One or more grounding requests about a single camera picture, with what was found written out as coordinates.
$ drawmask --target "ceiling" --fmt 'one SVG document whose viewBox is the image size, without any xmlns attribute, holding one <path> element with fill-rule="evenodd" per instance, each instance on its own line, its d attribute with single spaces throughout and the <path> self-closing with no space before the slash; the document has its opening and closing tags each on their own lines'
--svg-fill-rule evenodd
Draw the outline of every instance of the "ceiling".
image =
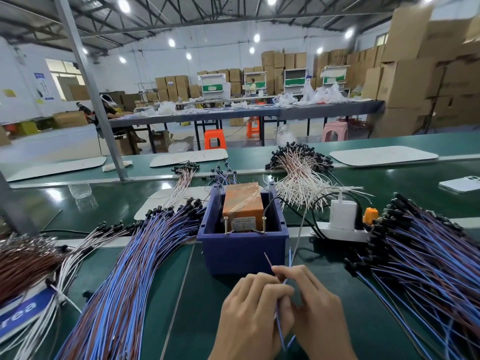
<svg viewBox="0 0 480 360">
<path fill-rule="evenodd" d="M 384 23 L 392 11 L 417 0 L 68 0 L 82 42 L 92 53 L 189 25 L 270 21 L 303 27 L 360 31 Z M 0 36 L 70 50 L 54 0 L 0 0 Z"/>
</svg>

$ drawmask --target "hand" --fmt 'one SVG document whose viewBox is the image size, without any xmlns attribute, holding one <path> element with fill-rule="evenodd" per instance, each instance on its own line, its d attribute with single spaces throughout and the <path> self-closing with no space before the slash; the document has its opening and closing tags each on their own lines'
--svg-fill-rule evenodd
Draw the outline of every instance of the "hand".
<svg viewBox="0 0 480 360">
<path fill-rule="evenodd" d="M 273 266 L 280 278 L 295 280 L 304 305 L 292 305 L 293 333 L 310 360 L 356 360 L 342 302 L 330 293 L 304 265 Z"/>
<path fill-rule="evenodd" d="M 209 360 L 270 360 L 281 342 L 274 320 L 279 303 L 280 327 L 286 336 L 293 326 L 290 296 L 294 289 L 260 272 L 241 278 L 223 302 L 215 344 Z"/>
</svg>

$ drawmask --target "orange box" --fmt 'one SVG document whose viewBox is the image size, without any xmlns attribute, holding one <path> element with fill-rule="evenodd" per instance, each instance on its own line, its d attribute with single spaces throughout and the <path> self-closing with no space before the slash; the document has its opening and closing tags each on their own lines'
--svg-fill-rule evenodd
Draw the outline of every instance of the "orange box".
<svg viewBox="0 0 480 360">
<path fill-rule="evenodd" d="M 228 230 L 245 232 L 263 230 L 264 205 L 257 182 L 225 186 L 223 217 L 227 217 Z"/>
</svg>

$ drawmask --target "orange plug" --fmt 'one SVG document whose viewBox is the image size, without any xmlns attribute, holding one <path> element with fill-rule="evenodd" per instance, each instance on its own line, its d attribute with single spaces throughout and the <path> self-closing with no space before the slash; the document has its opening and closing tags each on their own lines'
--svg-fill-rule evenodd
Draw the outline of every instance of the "orange plug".
<svg viewBox="0 0 480 360">
<path fill-rule="evenodd" d="M 376 208 L 367 207 L 365 214 L 363 215 L 363 222 L 371 225 L 373 220 L 378 218 L 378 211 Z"/>
</svg>

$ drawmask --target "pink stool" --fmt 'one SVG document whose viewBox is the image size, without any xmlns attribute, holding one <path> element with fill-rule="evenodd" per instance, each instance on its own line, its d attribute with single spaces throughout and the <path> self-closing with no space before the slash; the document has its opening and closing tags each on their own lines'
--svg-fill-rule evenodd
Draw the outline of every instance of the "pink stool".
<svg viewBox="0 0 480 360">
<path fill-rule="evenodd" d="M 338 136 L 337 141 L 342 142 L 344 140 L 348 140 L 348 124 L 346 122 L 341 121 L 333 121 L 327 122 L 323 127 L 323 133 L 321 135 L 321 141 L 324 142 L 331 142 L 332 135 L 335 132 Z"/>
</svg>

